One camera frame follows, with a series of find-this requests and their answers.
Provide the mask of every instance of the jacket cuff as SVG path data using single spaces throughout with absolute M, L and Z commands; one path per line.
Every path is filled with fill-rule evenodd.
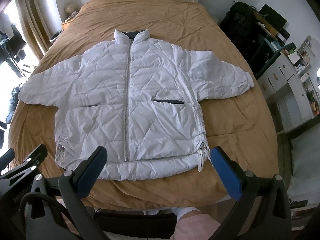
M 251 88 L 254 88 L 253 79 L 252 79 L 252 77 L 251 77 L 250 73 L 246 72 L 246 75 L 247 75 L 247 78 L 248 78 L 248 81 L 249 81 L 250 87 L 251 87 Z

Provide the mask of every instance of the tan bedspread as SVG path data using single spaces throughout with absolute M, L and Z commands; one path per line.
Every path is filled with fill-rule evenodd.
M 202 5 L 177 0 L 90 0 L 52 45 L 35 73 L 82 54 L 98 42 L 112 40 L 115 29 L 150 29 L 159 38 L 189 50 L 212 50 L 220 60 L 251 70 L 236 47 Z M 257 176 L 278 173 L 276 133 L 271 114 L 256 82 L 243 95 L 201 102 L 209 146 L 221 146 L 244 170 Z M 9 146 L 18 165 L 40 143 L 48 157 L 40 166 L 46 177 L 62 174 L 54 162 L 54 106 L 19 102 L 9 132 Z M 85 204 L 106 209 L 145 210 L 170 206 L 204 206 L 226 195 L 216 171 L 207 161 L 197 169 L 162 179 L 97 180 Z

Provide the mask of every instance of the decorative ball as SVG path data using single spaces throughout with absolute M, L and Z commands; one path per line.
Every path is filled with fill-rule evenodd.
M 77 5 L 70 3 L 69 5 L 66 6 L 66 8 L 64 9 L 66 13 L 71 14 L 74 11 L 76 11 L 77 9 Z

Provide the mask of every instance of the cable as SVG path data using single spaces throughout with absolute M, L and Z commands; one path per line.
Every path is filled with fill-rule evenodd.
M 61 205 L 56 199 L 54 199 L 53 197 L 49 197 L 48 195 L 39 193 L 39 192 L 29 192 L 27 194 L 25 194 L 21 201 L 20 201 L 20 205 L 19 205 L 19 210 L 20 210 L 20 216 L 21 216 L 21 222 L 22 222 L 22 227 L 23 230 L 25 231 L 26 229 L 26 218 L 24 216 L 24 212 L 25 212 L 25 208 L 27 203 L 34 198 L 39 198 L 41 200 L 44 200 L 46 202 L 48 202 L 49 204 L 55 206 L 62 214 L 64 214 L 73 224 L 73 220 L 69 214 L 68 209 L 66 209 L 63 205 Z

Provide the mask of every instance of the nightstand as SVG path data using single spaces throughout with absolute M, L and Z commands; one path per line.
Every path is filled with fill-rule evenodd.
M 73 20 L 74 20 L 74 18 L 72 18 L 71 20 L 68 20 L 67 22 L 61 23 L 62 30 L 65 31 Z

